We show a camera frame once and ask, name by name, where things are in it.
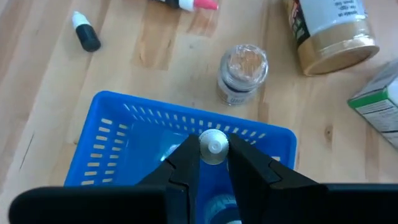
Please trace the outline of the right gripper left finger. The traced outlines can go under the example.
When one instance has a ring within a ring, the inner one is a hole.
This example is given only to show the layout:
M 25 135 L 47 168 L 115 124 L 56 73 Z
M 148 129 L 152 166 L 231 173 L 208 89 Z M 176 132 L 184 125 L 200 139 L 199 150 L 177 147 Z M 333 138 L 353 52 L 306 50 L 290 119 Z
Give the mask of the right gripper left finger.
M 132 186 L 39 187 L 18 195 L 10 223 L 195 223 L 200 143 L 191 134 Z

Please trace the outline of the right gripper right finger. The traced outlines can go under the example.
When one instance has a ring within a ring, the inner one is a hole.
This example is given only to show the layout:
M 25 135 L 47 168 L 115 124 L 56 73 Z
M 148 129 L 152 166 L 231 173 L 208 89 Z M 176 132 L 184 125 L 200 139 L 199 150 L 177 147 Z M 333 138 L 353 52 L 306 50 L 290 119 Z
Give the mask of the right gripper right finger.
M 230 134 L 229 178 L 243 223 L 397 224 L 397 184 L 318 183 Z

